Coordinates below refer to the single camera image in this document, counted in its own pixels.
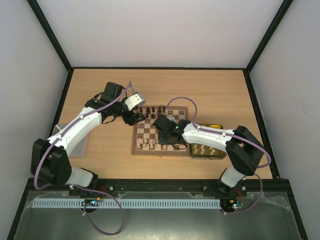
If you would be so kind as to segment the yellow tin tray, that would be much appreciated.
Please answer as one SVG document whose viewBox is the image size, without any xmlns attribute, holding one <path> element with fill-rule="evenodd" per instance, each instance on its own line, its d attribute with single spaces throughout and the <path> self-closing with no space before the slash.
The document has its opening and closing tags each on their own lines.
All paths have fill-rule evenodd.
<svg viewBox="0 0 320 240">
<path fill-rule="evenodd" d="M 189 143 L 190 158 L 205 160 L 222 160 L 227 153 L 214 147 L 199 143 Z"/>
</svg>

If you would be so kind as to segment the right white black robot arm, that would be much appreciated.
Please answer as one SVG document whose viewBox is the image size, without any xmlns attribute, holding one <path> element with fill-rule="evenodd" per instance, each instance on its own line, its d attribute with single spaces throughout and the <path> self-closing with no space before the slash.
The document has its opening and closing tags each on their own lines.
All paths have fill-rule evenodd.
<svg viewBox="0 0 320 240">
<path fill-rule="evenodd" d="M 161 145 L 197 144 L 225 152 L 231 162 L 217 182 L 218 191 L 229 196 L 240 180 L 253 176 L 264 155 L 264 148 L 244 126 L 236 129 L 216 129 L 189 120 L 175 122 L 161 114 L 152 124 L 160 134 Z"/>
</svg>

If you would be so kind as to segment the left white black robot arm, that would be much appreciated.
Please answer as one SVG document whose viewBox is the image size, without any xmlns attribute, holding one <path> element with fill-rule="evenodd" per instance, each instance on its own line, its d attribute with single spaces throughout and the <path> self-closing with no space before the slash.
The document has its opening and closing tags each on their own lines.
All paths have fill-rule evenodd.
<svg viewBox="0 0 320 240">
<path fill-rule="evenodd" d="M 131 96 L 127 94 L 128 90 L 132 91 Z M 91 130 L 106 124 L 108 117 L 121 117 L 129 126 L 143 121 L 144 115 L 136 110 L 145 102 L 131 83 L 123 87 L 108 82 L 104 91 L 88 100 L 81 112 L 63 129 L 48 139 L 39 138 L 33 143 L 30 172 L 34 175 L 35 189 L 42 190 L 51 185 L 88 187 L 95 174 L 71 166 L 69 156 L 74 148 Z"/>
</svg>

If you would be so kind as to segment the wooden chess board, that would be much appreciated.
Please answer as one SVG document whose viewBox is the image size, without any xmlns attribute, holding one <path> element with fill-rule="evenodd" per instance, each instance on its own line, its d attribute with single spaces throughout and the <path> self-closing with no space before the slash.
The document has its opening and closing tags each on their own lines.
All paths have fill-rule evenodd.
<svg viewBox="0 0 320 240">
<path fill-rule="evenodd" d="M 160 114 L 164 114 L 170 120 L 177 123 L 189 118 L 186 106 L 143 105 L 136 110 L 143 114 L 145 120 L 137 123 L 133 128 L 131 154 L 135 156 L 158 156 L 158 157 L 188 157 L 189 145 L 165 142 L 165 138 L 153 126 L 154 121 Z"/>
</svg>

